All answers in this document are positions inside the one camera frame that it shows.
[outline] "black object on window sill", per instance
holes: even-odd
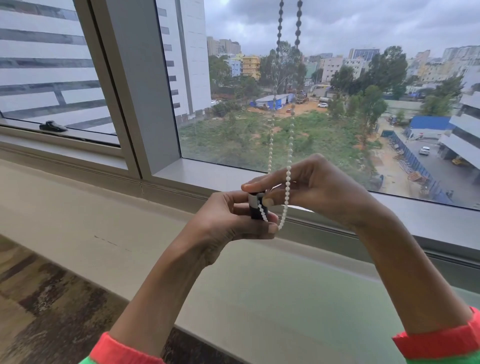
[[[65,126],[59,125],[52,120],[45,122],[45,124],[40,124],[40,130],[45,130],[46,132],[59,132],[59,133],[68,131],[68,129]]]

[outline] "paved driveway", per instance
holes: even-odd
[[[473,185],[471,182],[472,169],[456,166],[450,160],[440,159],[436,143],[437,141],[432,139],[414,140],[408,141],[407,146],[428,172],[440,182],[444,192],[454,191],[452,201],[456,205],[472,207],[475,203],[480,202],[480,185]],[[429,156],[419,154],[419,150],[423,146],[430,147]]]

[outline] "grassy field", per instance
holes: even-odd
[[[266,171],[268,163],[268,117],[237,111],[225,119],[212,118],[179,129],[182,156],[206,162]],[[290,118],[277,119],[273,168],[285,166]],[[327,114],[311,111],[295,116],[293,162],[312,153],[322,153],[355,180],[370,187],[376,173],[367,150],[358,148],[357,124],[347,118],[331,120]]]

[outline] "car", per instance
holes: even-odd
[[[424,156],[427,156],[430,154],[430,147],[429,146],[423,146],[419,150],[419,154],[423,154]]]

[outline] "brown carpet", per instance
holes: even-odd
[[[126,304],[0,236],[0,363],[76,364]],[[167,364],[240,364],[177,329],[163,358]]]

